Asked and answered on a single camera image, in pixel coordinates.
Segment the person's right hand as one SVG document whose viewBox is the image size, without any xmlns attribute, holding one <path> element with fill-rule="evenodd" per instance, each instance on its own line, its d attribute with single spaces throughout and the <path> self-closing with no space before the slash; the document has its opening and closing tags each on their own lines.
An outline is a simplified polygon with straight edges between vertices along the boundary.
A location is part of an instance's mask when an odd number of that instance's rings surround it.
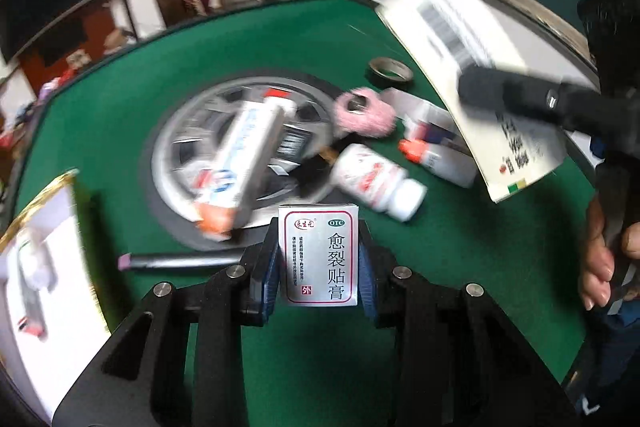
<svg viewBox="0 0 640 427">
<path fill-rule="evenodd" d="M 584 250 L 580 258 L 578 291 L 587 311 L 603 308 L 611 298 L 611 281 L 615 261 L 612 251 L 605 245 L 603 236 L 605 217 L 598 194 L 594 195 L 586 211 L 587 228 Z M 639 260 L 639 222 L 631 225 L 623 234 L 623 253 Z M 625 301 L 639 300 L 639 282 L 634 283 L 624 297 Z"/>
</svg>

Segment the blue sleeved right forearm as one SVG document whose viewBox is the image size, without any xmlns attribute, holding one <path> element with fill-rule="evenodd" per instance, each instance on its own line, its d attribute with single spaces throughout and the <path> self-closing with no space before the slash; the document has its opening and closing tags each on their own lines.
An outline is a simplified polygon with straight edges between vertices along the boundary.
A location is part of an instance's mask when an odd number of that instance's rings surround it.
<svg viewBox="0 0 640 427">
<path fill-rule="evenodd" d="M 617 314 L 598 311 L 590 324 L 593 367 L 576 403 L 579 416 L 621 418 L 639 399 L 639 300 Z"/>
</svg>

